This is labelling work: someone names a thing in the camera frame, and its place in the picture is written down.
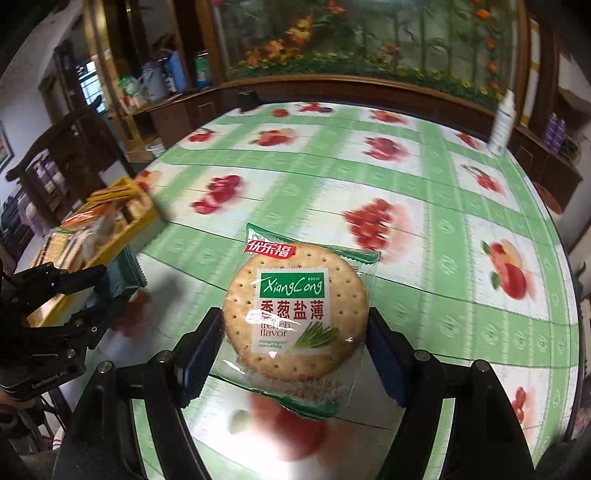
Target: white bottle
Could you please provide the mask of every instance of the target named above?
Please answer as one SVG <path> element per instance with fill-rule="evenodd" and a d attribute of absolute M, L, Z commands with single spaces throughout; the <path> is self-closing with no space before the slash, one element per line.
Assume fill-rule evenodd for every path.
<path fill-rule="evenodd" d="M 496 110 L 495 124 L 492 127 L 491 138 L 488 141 L 488 150 L 493 155 L 500 157 L 505 154 L 516 116 L 513 92 L 507 90 L 503 102 L 499 103 Z"/>

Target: wooden chair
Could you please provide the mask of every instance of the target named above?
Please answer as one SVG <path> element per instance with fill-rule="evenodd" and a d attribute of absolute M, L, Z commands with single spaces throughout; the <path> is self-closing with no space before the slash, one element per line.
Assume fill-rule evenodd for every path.
<path fill-rule="evenodd" d="M 57 124 L 49 127 L 33 142 L 18 165 L 6 173 L 8 181 L 19 180 L 22 189 L 50 228 L 60 224 L 61 215 L 56 212 L 55 199 L 51 197 L 36 172 L 29 168 L 45 150 L 49 152 L 64 176 L 68 189 L 66 197 L 70 206 L 78 200 L 84 202 L 92 192 L 105 188 L 99 172 L 102 171 L 106 158 L 120 161 L 127 175 L 135 177 L 117 140 L 96 112 L 101 101 L 99 95 L 87 107 L 68 113 Z M 72 130 L 72 126 L 82 117 L 88 117 L 93 121 L 85 122 L 94 127 L 90 135 L 79 135 Z"/>

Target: green plant painting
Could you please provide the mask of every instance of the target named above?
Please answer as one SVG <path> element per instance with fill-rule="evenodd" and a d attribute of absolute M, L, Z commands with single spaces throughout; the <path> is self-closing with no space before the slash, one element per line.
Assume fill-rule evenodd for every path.
<path fill-rule="evenodd" d="M 408 82 L 491 110 L 511 87 L 512 0 L 209 0 L 226 77 Z"/>

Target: cracker package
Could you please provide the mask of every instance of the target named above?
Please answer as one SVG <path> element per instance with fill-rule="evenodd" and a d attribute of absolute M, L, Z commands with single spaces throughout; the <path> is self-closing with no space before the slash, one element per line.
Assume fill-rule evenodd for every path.
<path fill-rule="evenodd" d="M 361 365 L 379 252 L 246 226 L 211 375 L 310 417 L 344 407 Z"/>

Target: round cracker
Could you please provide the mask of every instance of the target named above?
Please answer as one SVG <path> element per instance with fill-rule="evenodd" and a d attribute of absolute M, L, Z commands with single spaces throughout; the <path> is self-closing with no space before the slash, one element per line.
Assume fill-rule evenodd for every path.
<path fill-rule="evenodd" d="M 330 344 L 330 354 L 290 352 L 272 358 L 251 352 L 254 325 L 246 322 L 245 317 L 254 308 L 257 269 L 310 267 L 329 270 L 331 326 L 338 328 L 338 337 Z M 222 310 L 226 334 L 238 357 L 254 371 L 283 381 L 321 378 L 336 370 L 365 337 L 368 320 L 367 295 L 355 270 L 333 251 L 309 244 L 295 244 L 295 254 L 287 259 L 252 257 L 230 283 Z"/>

